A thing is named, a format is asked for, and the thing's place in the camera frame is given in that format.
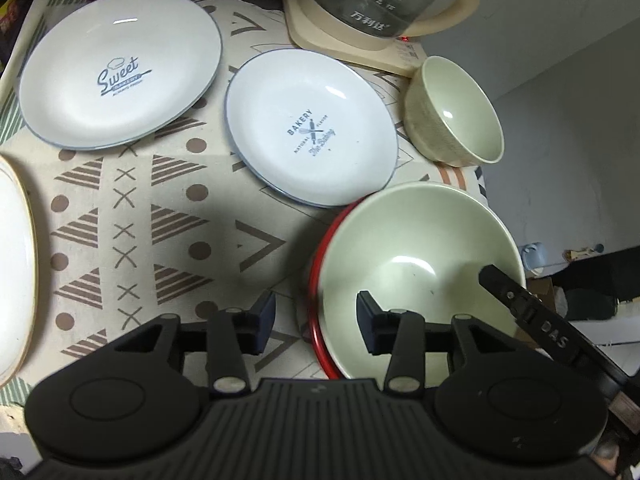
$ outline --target red rim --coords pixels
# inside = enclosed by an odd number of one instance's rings
[[[318,358],[318,362],[320,363],[322,370],[324,370],[324,373],[330,379],[341,379],[344,377],[344,375],[335,364],[334,359],[331,357],[331,354],[329,354],[329,351],[324,344],[324,338],[322,337],[322,332],[320,330],[320,322],[318,319],[318,281],[320,280],[322,261],[324,260],[324,254],[326,253],[326,249],[329,246],[329,242],[334,237],[334,234],[338,227],[340,227],[340,224],[344,221],[345,218],[347,218],[347,215],[362,200],[363,199],[360,199],[352,204],[349,204],[334,219],[332,224],[327,229],[327,232],[322,237],[320,244],[318,245],[316,256],[314,257],[313,263],[311,265],[311,272],[309,272],[309,282],[307,289],[309,303],[307,317],[309,323],[309,332],[311,333],[311,346],[314,348],[314,352],[316,353],[316,357]]]

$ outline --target table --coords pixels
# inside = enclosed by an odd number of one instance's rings
[[[15,80],[0,80],[0,89],[9,88],[0,153],[28,190],[40,273],[31,348],[0,390],[0,404],[23,403],[47,375],[155,316],[203,320],[219,309],[248,308],[264,290],[276,293],[277,313],[264,354],[246,357],[252,385],[262,377],[324,376],[308,339],[305,267],[339,209],[301,205],[265,186],[232,151],[222,117],[226,86],[244,62],[295,46],[279,10],[196,1],[223,35],[218,75],[183,116],[143,139],[99,152],[49,146],[24,127]],[[36,0],[23,29],[33,33],[22,35],[17,52],[28,56],[47,30],[83,4]],[[408,141],[400,109],[407,80],[353,68],[396,126],[400,149],[389,185],[445,182],[486,203],[481,168],[438,166]],[[205,384],[204,356],[192,354],[184,373]]]

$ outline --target plate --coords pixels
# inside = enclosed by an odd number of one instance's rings
[[[398,158],[375,90],[323,54],[271,50],[231,80],[226,123],[236,152],[269,186],[309,205],[345,205],[386,186]]]
[[[37,295],[36,242],[26,193],[0,155],[0,386],[27,353]]]
[[[62,148],[123,144],[188,110],[221,54],[216,22],[189,0],[97,0],[31,54],[18,91],[22,116]]]
[[[411,182],[364,199],[331,239],[318,282],[320,332],[340,373],[382,385],[390,359],[370,355],[362,341],[355,308],[361,290],[383,310],[413,310],[435,323],[467,313],[513,336],[513,316],[478,283],[489,264],[524,286],[507,228],[466,192]],[[448,375],[446,354],[427,354],[426,384],[438,386]]]

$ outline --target green fabric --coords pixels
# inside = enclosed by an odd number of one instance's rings
[[[84,1],[85,0],[49,0],[47,7],[79,4]],[[47,24],[44,16],[42,16],[40,18],[38,26],[36,27],[33,38],[31,38],[31,43],[29,44],[26,55],[24,56],[24,61],[22,62],[22,67],[20,68],[18,77],[22,75],[24,65],[33,52],[33,49],[36,48],[36,45],[40,42],[40,40],[47,32]],[[20,113],[20,106],[18,105],[18,98],[15,94],[15,90],[15,88],[11,90],[7,100],[4,102],[4,104],[2,105],[2,109],[0,110],[0,144],[13,137],[16,132],[18,132],[24,126],[24,120],[22,118],[22,114]]]
[[[12,404],[24,406],[32,389],[21,378],[14,377],[4,385],[4,388],[0,388],[0,406],[11,406]]]

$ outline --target blue cup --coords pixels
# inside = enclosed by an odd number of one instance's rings
[[[525,270],[533,270],[546,265],[546,247],[542,242],[520,246],[518,251]]]

